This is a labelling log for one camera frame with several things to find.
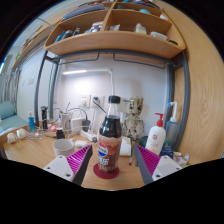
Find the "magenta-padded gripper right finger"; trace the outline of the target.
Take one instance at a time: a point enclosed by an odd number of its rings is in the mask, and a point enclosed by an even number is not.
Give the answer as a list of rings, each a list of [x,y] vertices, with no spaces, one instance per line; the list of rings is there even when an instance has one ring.
[[[145,185],[181,170],[181,167],[169,156],[158,156],[139,145],[134,154]]]

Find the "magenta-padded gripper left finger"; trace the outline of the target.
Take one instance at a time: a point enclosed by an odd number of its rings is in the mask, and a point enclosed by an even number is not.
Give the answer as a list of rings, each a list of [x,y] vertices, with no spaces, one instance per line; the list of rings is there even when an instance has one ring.
[[[92,155],[92,146],[88,145],[69,156],[57,156],[44,167],[44,170],[76,185],[81,185]]]

